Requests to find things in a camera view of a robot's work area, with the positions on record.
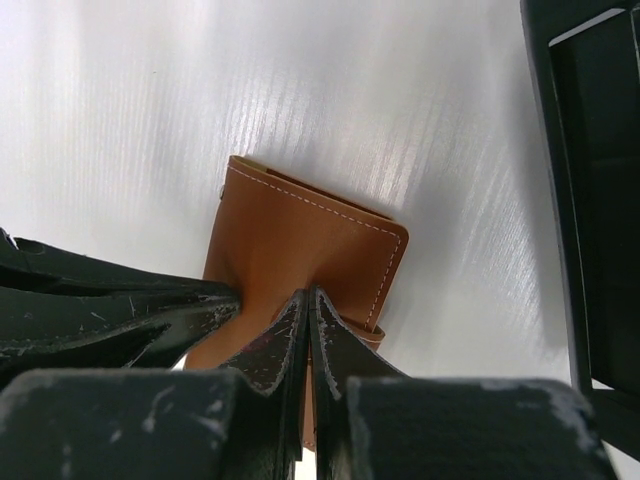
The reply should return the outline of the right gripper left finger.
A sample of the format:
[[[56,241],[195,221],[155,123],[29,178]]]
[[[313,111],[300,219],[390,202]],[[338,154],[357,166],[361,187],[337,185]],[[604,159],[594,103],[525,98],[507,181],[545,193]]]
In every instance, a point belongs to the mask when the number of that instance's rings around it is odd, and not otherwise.
[[[302,458],[306,388],[306,291],[222,367],[237,390],[222,479],[293,479]]]

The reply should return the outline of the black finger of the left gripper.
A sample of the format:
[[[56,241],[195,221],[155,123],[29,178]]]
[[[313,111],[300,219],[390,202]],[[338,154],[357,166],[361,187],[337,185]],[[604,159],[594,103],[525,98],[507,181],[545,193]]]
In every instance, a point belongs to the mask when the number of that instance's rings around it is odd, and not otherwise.
[[[152,273],[1,234],[1,377],[170,369],[240,310],[212,281]]]

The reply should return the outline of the black card rack box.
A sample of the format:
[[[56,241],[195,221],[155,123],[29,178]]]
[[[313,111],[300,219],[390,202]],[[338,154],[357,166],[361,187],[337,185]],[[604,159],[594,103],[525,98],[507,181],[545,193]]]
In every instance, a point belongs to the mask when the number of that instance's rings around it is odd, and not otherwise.
[[[639,5],[525,1],[549,154],[572,378],[639,430]]]

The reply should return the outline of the brown leather card holder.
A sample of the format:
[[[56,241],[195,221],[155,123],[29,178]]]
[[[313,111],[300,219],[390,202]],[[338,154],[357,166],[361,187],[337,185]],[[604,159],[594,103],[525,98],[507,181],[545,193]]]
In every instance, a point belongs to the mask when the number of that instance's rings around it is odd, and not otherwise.
[[[373,349],[409,242],[392,218],[241,156],[230,157],[203,277],[236,290],[240,313],[186,356],[216,368],[259,336],[298,289],[320,286]]]

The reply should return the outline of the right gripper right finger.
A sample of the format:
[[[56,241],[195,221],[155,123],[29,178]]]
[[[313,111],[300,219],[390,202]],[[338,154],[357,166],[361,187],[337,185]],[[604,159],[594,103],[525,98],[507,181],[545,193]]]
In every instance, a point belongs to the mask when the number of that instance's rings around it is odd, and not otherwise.
[[[347,383],[351,377],[404,377],[342,320],[321,287],[309,291],[309,332],[320,479],[351,477],[351,427]]]

